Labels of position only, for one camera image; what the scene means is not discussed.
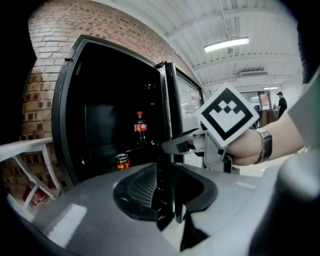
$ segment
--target hand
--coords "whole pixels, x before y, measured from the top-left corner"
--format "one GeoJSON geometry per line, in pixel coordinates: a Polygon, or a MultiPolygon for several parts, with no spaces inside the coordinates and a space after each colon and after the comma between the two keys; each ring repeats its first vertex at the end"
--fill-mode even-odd
{"type": "Polygon", "coordinates": [[[259,160],[261,147],[259,133],[248,129],[228,146],[226,152],[231,155],[232,164],[236,166],[248,166],[259,160]]]}

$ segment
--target refrigerator door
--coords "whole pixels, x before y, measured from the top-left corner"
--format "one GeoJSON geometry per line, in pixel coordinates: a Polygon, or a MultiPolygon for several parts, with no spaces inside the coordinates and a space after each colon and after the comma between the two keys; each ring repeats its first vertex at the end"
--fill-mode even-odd
{"type": "MultiPolygon", "coordinates": [[[[173,63],[165,65],[172,137],[200,127],[197,109],[203,104],[201,88],[173,63]]],[[[175,155],[176,163],[202,167],[203,158],[194,153],[175,155]]]]}
{"type": "MultiPolygon", "coordinates": [[[[176,75],[182,131],[186,132],[200,126],[200,120],[196,116],[196,111],[203,104],[203,97],[200,87],[185,74],[177,69],[176,75]]],[[[183,162],[191,166],[203,167],[203,157],[196,156],[194,153],[184,155],[183,162]]]]}

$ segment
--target glass door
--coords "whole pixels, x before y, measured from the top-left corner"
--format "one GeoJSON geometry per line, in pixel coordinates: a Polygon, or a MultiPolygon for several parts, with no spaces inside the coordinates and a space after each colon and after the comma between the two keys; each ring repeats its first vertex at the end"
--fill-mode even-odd
{"type": "MultiPolygon", "coordinates": [[[[191,81],[180,70],[176,70],[176,81],[180,101],[180,113],[182,119],[182,131],[186,132],[200,127],[200,120],[196,116],[196,111],[203,104],[201,89],[191,81]]],[[[196,154],[186,154],[183,156],[183,162],[201,168],[203,158],[196,154]]]]}

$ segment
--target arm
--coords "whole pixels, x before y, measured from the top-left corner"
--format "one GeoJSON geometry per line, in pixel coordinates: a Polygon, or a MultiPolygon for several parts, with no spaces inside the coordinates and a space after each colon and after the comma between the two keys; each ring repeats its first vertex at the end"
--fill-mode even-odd
{"type": "MultiPolygon", "coordinates": [[[[281,119],[264,128],[272,135],[270,160],[293,154],[304,146],[298,130],[286,112],[281,119]]],[[[259,160],[261,150],[260,135],[249,129],[229,145],[227,152],[232,155],[235,165],[246,166],[259,160]]]]}

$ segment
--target black and white marker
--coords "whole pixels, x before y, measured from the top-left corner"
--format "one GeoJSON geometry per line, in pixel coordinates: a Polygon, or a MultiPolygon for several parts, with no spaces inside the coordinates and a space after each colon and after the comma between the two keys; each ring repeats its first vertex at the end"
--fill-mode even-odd
{"type": "Polygon", "coordinates": [[[259,118],[249,102],[227,82],[199,108],[196,115],[222,149],[259,118]]]}

